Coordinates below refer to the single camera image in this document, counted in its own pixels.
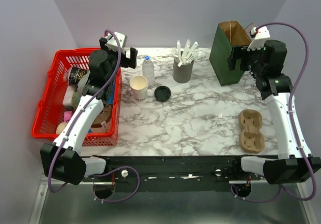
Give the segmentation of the black plastic cup lid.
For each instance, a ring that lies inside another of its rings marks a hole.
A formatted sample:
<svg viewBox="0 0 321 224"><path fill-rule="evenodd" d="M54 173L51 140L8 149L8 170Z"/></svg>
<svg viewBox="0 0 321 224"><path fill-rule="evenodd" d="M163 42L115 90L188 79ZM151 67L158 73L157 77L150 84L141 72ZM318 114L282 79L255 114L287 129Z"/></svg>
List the black plastic cup lid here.
<svg viewBox="0 0 321 224"><path fill-rule="evenodd" d="M159 86L154 91L157 101L165 102L171 97L171 90L167 86Z"/></svg>

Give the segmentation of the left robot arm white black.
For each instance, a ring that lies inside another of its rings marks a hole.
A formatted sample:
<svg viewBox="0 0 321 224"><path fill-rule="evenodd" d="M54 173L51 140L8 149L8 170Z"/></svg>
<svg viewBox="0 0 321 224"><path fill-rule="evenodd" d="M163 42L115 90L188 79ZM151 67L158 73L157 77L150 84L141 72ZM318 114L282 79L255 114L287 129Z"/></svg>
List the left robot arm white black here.
<svg viewBox="0 0 321 224"><path fill-rule="evenodd" d="M103 111L114 93L114 82L120 67L135 68L137 50L124 49L127 36L106 30L100 38L100 49L89 56L89 77L82 89L80 102L62 133L40 150L41 161L48 179L78 185L84 177L94 175L100 181L111 176L106 160L82 158L80 150L96 117Z"/></svg>

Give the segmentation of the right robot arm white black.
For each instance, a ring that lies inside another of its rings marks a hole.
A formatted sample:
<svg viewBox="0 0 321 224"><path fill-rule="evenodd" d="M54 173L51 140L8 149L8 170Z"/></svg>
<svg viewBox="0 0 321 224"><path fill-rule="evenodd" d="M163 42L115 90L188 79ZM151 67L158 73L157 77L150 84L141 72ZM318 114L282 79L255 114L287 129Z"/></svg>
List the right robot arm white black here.
<svg viewBox="0 0 321 224"><path fill-rule="evenodd" d="M320 158L313 157L301 132L295 113L291 80L282 74L286 58L286 44L266 40L260 49L248 45L234 46L227 58L229 69L240 61L241 71L250 71L256 80L274 124L278 144L278 158L241 157L231 166L231 175L238 180L251 173L264 177L270 184L300 183L320 169Z"/></svg>

